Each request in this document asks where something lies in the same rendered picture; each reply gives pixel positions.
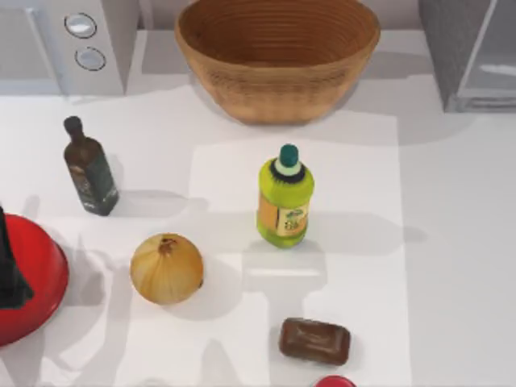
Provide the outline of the pale microwave oven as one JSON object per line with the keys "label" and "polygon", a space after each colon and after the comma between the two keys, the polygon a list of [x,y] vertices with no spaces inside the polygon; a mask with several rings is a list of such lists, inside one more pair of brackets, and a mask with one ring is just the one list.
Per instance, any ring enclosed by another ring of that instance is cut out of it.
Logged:
{"label": "pale microwave oven", "polygon": [[[94,36],[66,31],[65,16],[76,13],[95,20]],[[125,94],[139,15],[139,0],[0,0],[0,95]],[[85,47],[105,55],[102,70],[76,63]]]}

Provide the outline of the red bowl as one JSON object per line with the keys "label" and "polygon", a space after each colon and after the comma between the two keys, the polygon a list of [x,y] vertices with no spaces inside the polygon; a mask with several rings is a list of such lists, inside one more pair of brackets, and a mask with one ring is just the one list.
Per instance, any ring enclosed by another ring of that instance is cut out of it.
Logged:
{"label": "red bowl", "polygon": [[6,215],[10,246],[33,298],[17,309],[0,309],[0,347],[41,328],[56,312],[69,283],[69,264],[58,243],[37,223]]}

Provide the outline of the woven wooden basket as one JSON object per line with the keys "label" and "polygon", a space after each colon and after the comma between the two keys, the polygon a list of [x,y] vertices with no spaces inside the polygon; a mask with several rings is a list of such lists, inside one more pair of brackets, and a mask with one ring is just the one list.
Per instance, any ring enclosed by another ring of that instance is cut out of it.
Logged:
{"label": "woven wooden basket", "polygon": [[203,89],[242,123],[326,115],[364,71],[380,36],[360,0],[195,0],[175,37]]}

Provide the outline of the small microwave knob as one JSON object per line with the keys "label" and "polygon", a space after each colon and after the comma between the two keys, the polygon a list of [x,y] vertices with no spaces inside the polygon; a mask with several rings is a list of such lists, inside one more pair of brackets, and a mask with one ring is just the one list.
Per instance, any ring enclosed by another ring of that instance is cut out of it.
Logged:
{"label": "small microwave knob", "polygon": [[74,58],[81,68],[90,72],[100,71],[106,66],[105,55],[93,47],[85,47],[76,50]]}

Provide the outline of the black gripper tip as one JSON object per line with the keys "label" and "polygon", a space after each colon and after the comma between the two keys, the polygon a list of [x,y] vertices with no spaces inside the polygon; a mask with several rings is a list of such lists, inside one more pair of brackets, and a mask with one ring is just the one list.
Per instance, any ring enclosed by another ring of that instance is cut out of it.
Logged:
{"label": "black gripper tip", "polygon": [[0,310],[21,309],[33,297],[12,252],[6,215],[0,206]]}

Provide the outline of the small red round object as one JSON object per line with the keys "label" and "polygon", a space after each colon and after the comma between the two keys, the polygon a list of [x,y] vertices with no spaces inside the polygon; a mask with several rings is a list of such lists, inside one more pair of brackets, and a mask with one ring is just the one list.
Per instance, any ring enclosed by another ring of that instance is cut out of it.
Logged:
{"label": "small red round object", "polygon": [[319,378],[311,387],[357,387],[355,383],[340,375],[328,375]]}

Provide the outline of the green bottle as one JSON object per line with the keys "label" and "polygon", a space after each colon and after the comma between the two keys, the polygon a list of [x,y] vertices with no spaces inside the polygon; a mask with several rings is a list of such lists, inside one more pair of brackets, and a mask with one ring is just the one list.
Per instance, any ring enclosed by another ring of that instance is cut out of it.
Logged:
{"label": "green bottle", "polygon": [[278,248],[292,248],[305,237],[314,193],[314,176],[302,163],[298,147],[284,144],[258,175],[256,227]]}

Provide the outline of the dark brown glass bottle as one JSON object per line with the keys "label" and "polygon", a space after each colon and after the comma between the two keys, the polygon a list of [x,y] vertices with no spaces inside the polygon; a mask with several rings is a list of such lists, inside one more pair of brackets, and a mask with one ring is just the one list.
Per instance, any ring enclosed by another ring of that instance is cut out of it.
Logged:
{"label": "dark brown glass bottle", "polygon": [[77,116],[67,117],[64,129],[70,138],[64,160],[83,208],[109,216],[119,201],[119,192],[102,145],[84,134]]}

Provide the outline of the yellow onion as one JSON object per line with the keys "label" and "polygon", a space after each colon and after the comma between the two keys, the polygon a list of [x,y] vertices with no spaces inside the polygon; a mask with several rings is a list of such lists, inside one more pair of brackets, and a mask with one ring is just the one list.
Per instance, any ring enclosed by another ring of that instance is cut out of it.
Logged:
{"label": "yellow onion", "polygon": [[161,306],[185,301],[204,282],[204,263],[198,248],[174,233],[144,240],[131,258],[130,278],[137,293]]}

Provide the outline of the brown soap bar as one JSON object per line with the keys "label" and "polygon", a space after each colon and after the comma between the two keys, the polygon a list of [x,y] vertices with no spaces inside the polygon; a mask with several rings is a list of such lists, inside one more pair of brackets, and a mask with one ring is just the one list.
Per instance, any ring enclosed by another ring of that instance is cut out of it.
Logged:
{"label": "brown soap bar", "polygon": [[350,331],[343,326],[306,318],[287,318],[281,324],[278,346],[285,356],[342,366],[349,358],[351,341]]}

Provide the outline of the large microwave knob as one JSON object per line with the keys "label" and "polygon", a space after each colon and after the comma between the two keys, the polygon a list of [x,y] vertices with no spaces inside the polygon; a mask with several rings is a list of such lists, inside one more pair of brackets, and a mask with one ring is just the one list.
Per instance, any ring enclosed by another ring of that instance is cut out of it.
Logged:
{"label": "large microwave knob", "polygon": [[64,17],[64,28],[78,39],[89,39],[96,34],[98,26],[88,14],[76,13]]}

